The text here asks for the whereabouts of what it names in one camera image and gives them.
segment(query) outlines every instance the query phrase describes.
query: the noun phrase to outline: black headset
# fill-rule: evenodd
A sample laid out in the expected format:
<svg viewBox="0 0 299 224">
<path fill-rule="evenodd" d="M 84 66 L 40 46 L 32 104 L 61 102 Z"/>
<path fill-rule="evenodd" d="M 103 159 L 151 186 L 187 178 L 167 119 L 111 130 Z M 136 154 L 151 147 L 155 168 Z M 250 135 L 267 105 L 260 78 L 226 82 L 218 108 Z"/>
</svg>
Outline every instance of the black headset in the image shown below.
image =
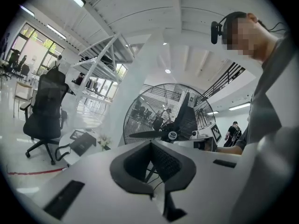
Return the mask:
<svg viewBox="0 0 299 224">
<path fill-rule="evenodd" d="M 211 42 L 213 44 L 216 44 L 217 40 L 218 40 L 218 36 L 222 35 L 222 31 L 221 31 L 222 24 L 221 24 L 221 22 L 224 19 L 227 19 L 227 18 L 233 19 L 233 18 L 237 18 L 237 17 L 240 17 L 240 16 L 244 16 L 244 15 L 246 15 L 246 13 L 244 13 L 244 12 L 233 12 L 233 13 L 230 13 L 230 14 L 226 15 L 224 18 L 222 18 L 222 20 L 220 22 L 213 21 L 212 24 L 211 24 Z"/>
<path fill-rule="evenodd" d="M 211 42 L 212 44 L 216 44 L 217 43 L 217 40 L 218 40 L 218 36 L 221 36 L 222 35 L 222 31 L 221 31 L 221 28 L 222 28 L 222 24 L 221 22 L 224 20 L 224 19 L 234 19 L 234 18 L 238 18 L 238 17 L 245 17 L 246 16 L 246 13 L 244 12 L 233 12 L 233 13 L 230 13 L 228 15 L 226 15 L 224 18 L 222 18 L 222 20 L 220 22 L 216 22 L 216 21 L 213 21 L 212 24 L 211 24 Z M 283 24 L 282 22 L 279 22 L 275 25 L 274 28 L 272 29 L 268 29 L 266 28 L 266 26 L 262 23 L 261 20 L 258 20 L 258 23 L 260 23 L 268 32 L 278 32 L 278 31 L 286 31 L 286 29 L 279 29 L 279 30 L 276 30 L 276 31 L 273 31 L 273 29 L 278 25 L 278 24 Z"/>
</svg>

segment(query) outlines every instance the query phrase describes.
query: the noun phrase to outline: white ceiling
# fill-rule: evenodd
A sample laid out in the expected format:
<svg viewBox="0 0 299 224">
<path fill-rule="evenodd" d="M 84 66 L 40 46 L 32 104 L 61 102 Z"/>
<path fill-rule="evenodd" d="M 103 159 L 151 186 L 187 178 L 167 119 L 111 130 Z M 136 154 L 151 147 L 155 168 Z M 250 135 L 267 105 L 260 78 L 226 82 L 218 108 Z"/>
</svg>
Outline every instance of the white ceiling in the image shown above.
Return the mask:
<svg viewBox="0 0 299 224">
<path fill-rule="evenodd" d="M 209 37 L 212 21 L 239 10 L 263 17 L 268 27 L 281 21 L 266 0 L 86 0 L 82 8 L 73 0 L 28 0 L 25 5 L 80 51 L 114 33 L 122 33 L 129 44 L 139 47 L 152 31 L 162 28 Z M 212 48 L 211 52 L 205 45 L 171 41 L 161 50 L 145 83 L 177 82 L 200 91 L 208 89 L 232 63 L 231 57 L 218 56 L 221 46 Z M 254 67 L 241 65 L 249 71 Z"/>
</svg>

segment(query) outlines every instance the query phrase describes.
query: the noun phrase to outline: red line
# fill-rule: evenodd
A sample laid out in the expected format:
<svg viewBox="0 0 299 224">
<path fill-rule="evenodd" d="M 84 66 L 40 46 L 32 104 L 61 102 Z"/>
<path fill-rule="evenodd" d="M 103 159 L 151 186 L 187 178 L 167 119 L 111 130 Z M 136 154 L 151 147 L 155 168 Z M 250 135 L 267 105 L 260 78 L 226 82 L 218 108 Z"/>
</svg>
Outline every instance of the red line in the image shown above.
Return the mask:
<svg viewBox="0 0 299 224">
<path fill-rule="evenodd" d="M 36 174 L 47 174 L 47 173 L 54 173 L 54 172 L 58 172 L 61 171 L 64 168 L 58 168 L 58 169 L 54 169 L 54 170 L 49 170 L 49 171 L 42 171 L 42 172 L 34 172 L 34 173 L 7 173 L 8 175 L 36 175 Z"/>
</svg>

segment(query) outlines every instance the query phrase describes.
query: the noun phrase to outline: large fan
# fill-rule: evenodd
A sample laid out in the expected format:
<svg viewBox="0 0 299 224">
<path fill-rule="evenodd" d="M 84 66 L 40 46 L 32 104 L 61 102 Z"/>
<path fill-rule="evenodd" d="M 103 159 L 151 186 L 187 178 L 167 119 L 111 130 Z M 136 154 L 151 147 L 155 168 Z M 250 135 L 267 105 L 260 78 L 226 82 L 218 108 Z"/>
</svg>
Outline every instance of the large fan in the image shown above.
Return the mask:
<svg viewBox="0 0 299 224">
<path fill-rule="evenodd" d="M 141 140 L 189 140 L 192 131 L 215 122 L 206 98 L 182 84 L 160 84 L 139 95 L 123 125 L 125 144 Z"/>
</svg>

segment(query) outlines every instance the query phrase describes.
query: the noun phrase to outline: fan grille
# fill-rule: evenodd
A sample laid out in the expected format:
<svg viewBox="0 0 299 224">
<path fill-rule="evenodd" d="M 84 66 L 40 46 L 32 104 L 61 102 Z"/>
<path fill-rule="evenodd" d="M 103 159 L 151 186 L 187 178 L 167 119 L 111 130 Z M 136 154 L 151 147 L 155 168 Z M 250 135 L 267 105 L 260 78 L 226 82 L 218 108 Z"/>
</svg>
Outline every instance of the fan grille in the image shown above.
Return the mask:
<svg viewBox="0 0 299 224">
<path fill-rule="evenodd" d="M 188 92 L 190 97 L 180 127 L 181 136 L 187 140 L 193 130 L 203 129 L 214 123 L 214 115 L 208 115 L 213 110 L 206 97 L 198 91 L 183 84 L 160 84 L 139 95 L 128 109 L 123 125 L 125 144 L 149 140 L 149 138 L 131 138 L 130 134 L 159 131 L 166 126 L 171 126 Z M 158 116 L 163 118 L 163 122 L 157 122 Z"/>
</svg>

